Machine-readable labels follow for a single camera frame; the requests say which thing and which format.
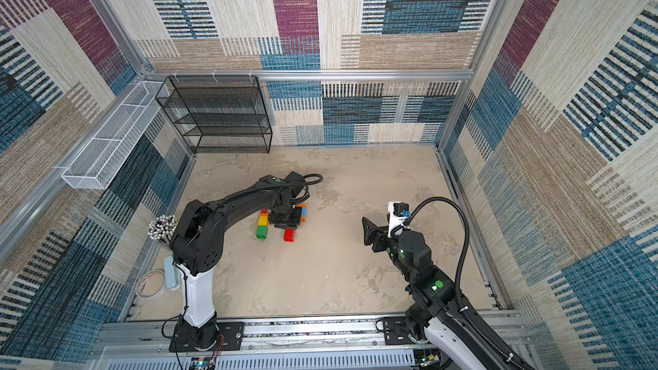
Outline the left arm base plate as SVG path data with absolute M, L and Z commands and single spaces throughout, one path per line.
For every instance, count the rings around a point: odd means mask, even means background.
M 243 342 L 244 322 L 207 323 L 193 327 L 184 320 L 176 324 L 171 353 L 238 351 Z

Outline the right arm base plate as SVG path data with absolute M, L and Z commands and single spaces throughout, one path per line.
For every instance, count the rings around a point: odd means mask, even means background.
M 416 342 L 410 338 L 410 330 L 404 317 L 384 317 L 378 320 L 376 328 L 383 333 L 385 345 L 407 345 Z

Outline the dark green lego brick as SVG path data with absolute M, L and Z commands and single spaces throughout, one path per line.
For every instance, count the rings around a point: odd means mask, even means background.
M 256 238 L 259 240 L 266 240 L 268 235 L 268 226 L 259 225 L 256 230 Z

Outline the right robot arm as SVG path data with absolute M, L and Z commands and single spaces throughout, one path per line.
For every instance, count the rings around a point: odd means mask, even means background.
M 461 369 L 531 369 L 532 366 L 499 336 L 456 284 L 432 260 L 423 234 L 404 230 L 389 236 L 387 226 L 362 219 L 364 244 L 384 252 L 407 282 L 414 304 L 405 325 L 414 342 L 432 344 Z

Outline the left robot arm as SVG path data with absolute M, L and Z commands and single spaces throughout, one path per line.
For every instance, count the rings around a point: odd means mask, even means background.
M 268 210 L 267 221 L 277 229 L 295 230 L 303 222 L 301 205 L 308 200 L 313 181 L 291 172 L 285 178 L 264 176 L 249 188 L 220 200 L 192 200 L 186 205 L 170 241 L 173 261 L 185 280 L 183 323 L 201 329 L 216 320 L 212 303 L 212 272 L 224 251 L 224 236 L 233 225 Z

